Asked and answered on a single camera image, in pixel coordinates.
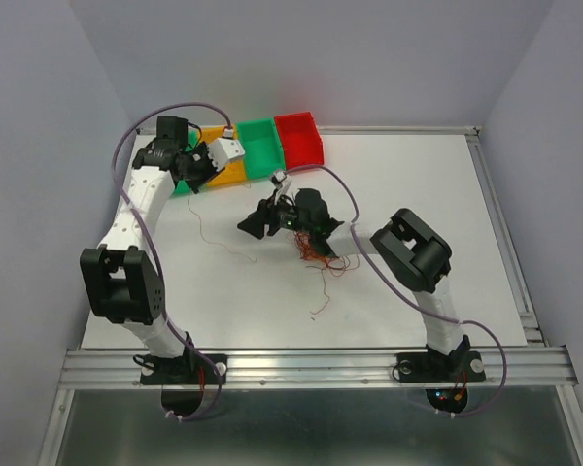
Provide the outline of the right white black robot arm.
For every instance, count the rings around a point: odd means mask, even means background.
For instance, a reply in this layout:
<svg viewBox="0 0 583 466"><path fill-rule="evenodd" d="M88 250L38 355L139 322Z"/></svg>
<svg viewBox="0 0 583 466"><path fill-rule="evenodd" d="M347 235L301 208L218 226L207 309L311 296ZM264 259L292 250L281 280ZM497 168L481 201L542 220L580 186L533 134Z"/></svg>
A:
<svg viewBox="0 0 583 466"><path fill-rule="evenodd" d="M379 268L371 257L380 257L397 282L413 294L411 305L422 314L426 329L425 350L399 353L394 376L402 383L475 380L470 363L476 355L470 351L450 296L452 251L446 241L406 208L374 232L360 233L355 225L331 216L318 190L302 188L293 199L273 193L260 200L237 228L257 239L281 229L301 233L318 257L334 259L357 252L374 271Z"/></svg>

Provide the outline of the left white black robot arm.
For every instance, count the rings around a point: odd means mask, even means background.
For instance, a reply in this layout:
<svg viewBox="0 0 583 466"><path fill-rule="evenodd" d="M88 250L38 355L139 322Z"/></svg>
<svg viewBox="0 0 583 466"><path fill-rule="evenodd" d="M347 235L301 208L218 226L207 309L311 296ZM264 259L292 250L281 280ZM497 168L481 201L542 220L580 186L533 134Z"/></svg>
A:
<svg viewBox="0 0 583 466"><path fill-rule="evenodd" d="M136 357L146 381L194 375L197 352L188 332L166 309L165 280L154 232L161 212L180 183L197 190L221 172L208 146L189 141L190 122L161 116L155 135L131 158L119 180L120 203L99 244L83 249L80 267L92 313L132 333L147 349Z"/></svg>

